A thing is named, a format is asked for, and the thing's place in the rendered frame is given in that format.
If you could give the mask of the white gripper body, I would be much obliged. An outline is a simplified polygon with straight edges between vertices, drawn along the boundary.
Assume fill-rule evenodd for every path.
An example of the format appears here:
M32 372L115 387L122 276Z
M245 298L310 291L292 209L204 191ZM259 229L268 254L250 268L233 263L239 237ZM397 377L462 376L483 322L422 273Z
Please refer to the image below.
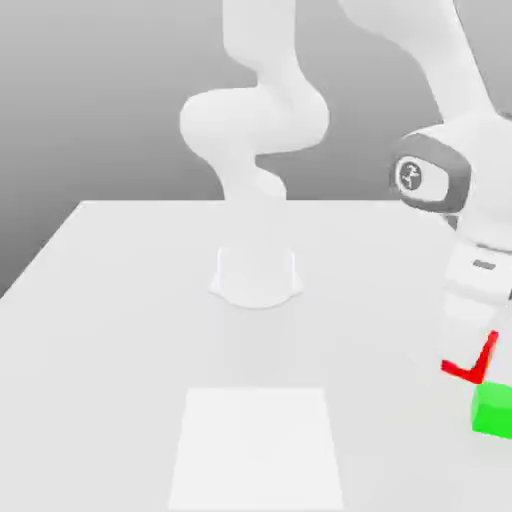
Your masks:
M456 243L443 289L463 298L502 306L512 302L512 252Z

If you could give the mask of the small red cube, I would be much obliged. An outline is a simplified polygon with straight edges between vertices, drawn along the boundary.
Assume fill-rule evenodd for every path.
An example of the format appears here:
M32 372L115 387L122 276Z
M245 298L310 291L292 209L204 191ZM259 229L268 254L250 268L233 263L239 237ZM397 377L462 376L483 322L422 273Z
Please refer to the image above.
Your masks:
M440 369L448 375L460 378L475 385L483 383L490 362L492 360L496 343L499 339L499 332L492 330L489 332L478 358L470 369L464 369L452 361L443 359Z

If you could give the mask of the small green cube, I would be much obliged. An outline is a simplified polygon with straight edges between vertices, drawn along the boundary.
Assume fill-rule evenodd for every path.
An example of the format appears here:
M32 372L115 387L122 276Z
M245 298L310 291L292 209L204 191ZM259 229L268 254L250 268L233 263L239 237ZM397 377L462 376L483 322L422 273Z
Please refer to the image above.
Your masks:
M475 432L512 439L512 387L491 381L477 385L471 425Z

